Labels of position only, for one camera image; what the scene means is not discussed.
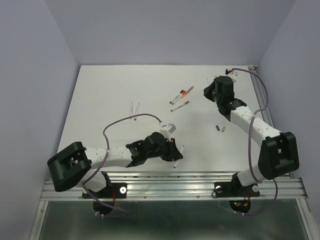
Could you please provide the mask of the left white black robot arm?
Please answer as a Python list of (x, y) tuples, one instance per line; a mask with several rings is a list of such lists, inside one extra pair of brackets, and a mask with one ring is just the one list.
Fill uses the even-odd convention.
[(153, 132), (144, 140), (110, 149), (86, 148), (77, 141), (51, 157), (47, 166), (56, 192), (86, 187), (100, 197), (106, 197), (111, 193), (111, 184), (100, 171), (102, 168), (132, 168), (153, 158), (175, 162), (183, 159), (183, 155), (174, 138)]

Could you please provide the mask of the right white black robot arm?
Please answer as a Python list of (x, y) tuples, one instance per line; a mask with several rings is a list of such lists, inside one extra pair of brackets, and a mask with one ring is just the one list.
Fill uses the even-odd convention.
[(260, 147), (256, 165), (236, 173), (230, 182), (231, 192), (242, 195), (248, 186), (272, 180), (300, 167), (297, 140), (291, 132), (281, 132), (257, 117), (245, 102), (235, 98), (234, 82), (229, 76), (218, 76), (203, 90), (208, 100), (229, 122), (248, 134), (248, 141)]

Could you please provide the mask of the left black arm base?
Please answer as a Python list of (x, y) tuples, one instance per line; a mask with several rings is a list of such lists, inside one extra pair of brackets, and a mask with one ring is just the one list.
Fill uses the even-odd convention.
[(98, 172), (84, 185), (98, 199), (125, 199), (127, 197), (128, 184), (126, 182), (112, 182), (105, 171)]

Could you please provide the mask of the brown capped marker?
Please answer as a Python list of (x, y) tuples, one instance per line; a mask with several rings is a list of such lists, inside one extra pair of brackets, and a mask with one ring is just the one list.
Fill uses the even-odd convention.
[(171, 110), (170, 110), (170, 112), (177, 111), (178, 109), (180, 109), (180, 108), (182, 108), (182, 107), (184, 107), (184, 106), (188, 105), (189, 103), (190, 103), (190, 101), (188, 100), (188, 101), (184, 102), (183, 104), (181, 104), (181, 105), (179, 105), (179, 106), (177, 106), (177, 107), (175, 107), (175, 108), (171, 109)]

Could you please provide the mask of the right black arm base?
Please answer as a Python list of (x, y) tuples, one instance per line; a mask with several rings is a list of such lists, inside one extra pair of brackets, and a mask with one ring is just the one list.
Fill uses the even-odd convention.
[(248, 198), (259, 197), (258, 184), (254, 182), (248, 186), (242, 186), (236, 173), (230, 181), (218, 181), (214, 183), (213, 198)]

